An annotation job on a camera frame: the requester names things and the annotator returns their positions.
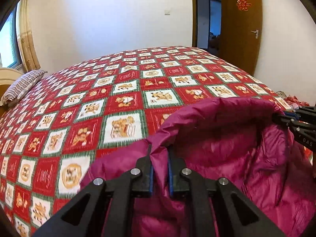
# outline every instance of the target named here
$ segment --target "beige curtain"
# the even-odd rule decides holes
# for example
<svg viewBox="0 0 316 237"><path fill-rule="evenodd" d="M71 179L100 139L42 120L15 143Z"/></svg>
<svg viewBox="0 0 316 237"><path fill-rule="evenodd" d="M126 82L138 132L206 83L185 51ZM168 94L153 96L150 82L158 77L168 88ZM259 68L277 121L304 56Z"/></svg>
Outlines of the beige curtain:
<svg viewBox="0 0 316 237"><path fill-rule="evenodd" d="M19 1L16 10L16 35L23 66L27 72L40 69L28 18L28 3L29 0Z"/></svg>

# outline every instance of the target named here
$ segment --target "magenta sleeping bag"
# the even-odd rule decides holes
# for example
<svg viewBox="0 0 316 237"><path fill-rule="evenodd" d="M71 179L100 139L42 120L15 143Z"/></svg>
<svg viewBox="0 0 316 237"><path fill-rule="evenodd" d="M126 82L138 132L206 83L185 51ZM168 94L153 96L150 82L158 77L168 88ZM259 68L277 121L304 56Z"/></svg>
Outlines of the magenta sleeping bag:
<svg viewBox="0 0 316 237"><path fill-rule="evenodd" d="M154 195L135 199L132 236L188 236L184 203L172 201L167 185L167 149L203 177L226 177L287 236L298 237L315 212L316 184L303 146L271 121L277 105L254 98L215 98L181 108L156 134L96 160L81 182L110 180L150 158Z"/></svg>

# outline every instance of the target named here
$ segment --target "bed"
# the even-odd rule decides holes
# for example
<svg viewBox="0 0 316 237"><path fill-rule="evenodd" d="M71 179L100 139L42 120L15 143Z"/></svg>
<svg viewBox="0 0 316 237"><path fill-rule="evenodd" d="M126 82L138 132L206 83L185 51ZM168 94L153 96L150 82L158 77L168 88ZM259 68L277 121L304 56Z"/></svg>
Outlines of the bed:
<svg viewBox="0 0 316 237"><path fill-rule="evenodd" d="M115 53L42 79L0 119L0 204L22 236L79 190L89 165L212 97L291 107L241 69L192 47Z"/></svg>

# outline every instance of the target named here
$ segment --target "white wall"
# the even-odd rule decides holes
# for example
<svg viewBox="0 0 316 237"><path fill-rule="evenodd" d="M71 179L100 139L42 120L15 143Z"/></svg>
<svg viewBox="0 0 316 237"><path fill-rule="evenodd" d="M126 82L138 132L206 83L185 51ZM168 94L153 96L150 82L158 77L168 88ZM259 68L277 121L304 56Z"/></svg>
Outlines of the white wall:
<svg viewBox="0 0 316 237"><path fill-rule="evenodd" d="M122 50L192 45L192 0L30 0L29 17L49 73Z"/></svg>
<svg viewBox="0 0 316 237"><path fill-rule="evenodd" d="M299 0L263 0L255 77L274 91L316 102L316 25Z"/></svg>
<svg viewBox="0 0 316 237"><path fill-rule="evenodd" d="M197 47L207 48L209 40L210 4L209 0L197 0Z"/></svg>

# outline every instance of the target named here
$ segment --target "pillow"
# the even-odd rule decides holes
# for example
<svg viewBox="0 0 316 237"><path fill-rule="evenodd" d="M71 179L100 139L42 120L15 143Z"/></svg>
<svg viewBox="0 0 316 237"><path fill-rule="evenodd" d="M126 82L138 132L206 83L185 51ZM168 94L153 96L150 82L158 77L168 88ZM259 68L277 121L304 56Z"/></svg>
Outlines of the pillow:
<svg viewBox="0 0 316 237"><path fill-rule="evenodd" d="M19 77L3 94L0 105L2 103L2 105L8 104L9 107L12 107L17 104L43 78L45 73L47 71L35 69Z"/></svg>

